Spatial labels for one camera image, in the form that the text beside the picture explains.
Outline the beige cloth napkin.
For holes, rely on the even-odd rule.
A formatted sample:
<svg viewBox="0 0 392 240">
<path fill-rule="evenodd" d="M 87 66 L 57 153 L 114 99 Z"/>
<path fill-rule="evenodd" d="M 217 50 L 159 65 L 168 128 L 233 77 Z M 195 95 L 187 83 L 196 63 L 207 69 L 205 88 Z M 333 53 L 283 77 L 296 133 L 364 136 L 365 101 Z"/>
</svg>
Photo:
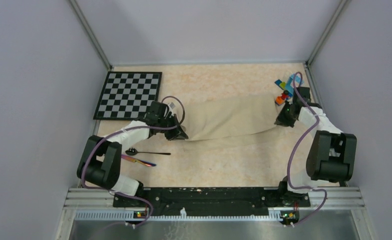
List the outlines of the beige cloth napkin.
<svg viewBox="0 0 392 240">
<path fill-rule="evenodd" d="M 234 96 L 185 107 L 185 151 L 219 150 L 270 142 L 280 134 L 271 93 Z"/>
</svg>

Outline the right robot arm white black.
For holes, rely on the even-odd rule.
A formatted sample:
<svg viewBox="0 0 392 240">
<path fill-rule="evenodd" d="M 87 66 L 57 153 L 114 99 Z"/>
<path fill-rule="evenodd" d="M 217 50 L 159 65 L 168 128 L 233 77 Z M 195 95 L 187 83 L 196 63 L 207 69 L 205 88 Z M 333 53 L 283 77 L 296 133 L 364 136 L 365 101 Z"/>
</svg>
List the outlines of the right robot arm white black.
<svg viewBox="0 0 392 240">
<path fill-rule="evenodd" d="M 275 125 L 294 127 L 302 123 L 307 130 L 294 146 L 287 163 L 287 174 L 281 181 L 286 185 L 277 192 L 277 200 L 283 206 L 290 206 L 297 200 L 297 194 L 306 194 L 322 183 L 347 182 L 353 176 L 357 138 L 344 133 L 326 116 L 322 107 L 311 102 L 310 89 L 297 87 L 292 102 L 286 101 L 278 114 Z M 312 134 L 305 169 L 291 174 L 291 164 L 302 140 Z"/>
</svg>

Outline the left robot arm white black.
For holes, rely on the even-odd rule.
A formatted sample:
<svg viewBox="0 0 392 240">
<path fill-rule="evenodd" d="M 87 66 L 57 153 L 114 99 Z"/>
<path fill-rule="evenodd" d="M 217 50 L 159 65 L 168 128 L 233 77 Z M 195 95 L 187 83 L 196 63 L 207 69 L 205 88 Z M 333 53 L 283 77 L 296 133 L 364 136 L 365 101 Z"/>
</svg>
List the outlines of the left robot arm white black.
<svg viewBox="0 0 392 240">
<path fill-rule="evenodd" d="M 188 139 L 172 108 L 155 101 L 126 127 L 105 137 L 89 137 L 77 168 L 82 186 L 121 193 L 131 206 L 141 205 L 144 200 L 144 193 L 139 190 L 142 184 L 121 174 L 122 154 L 158 133 L 164 134 L 169 141 Z"/>
</svg>

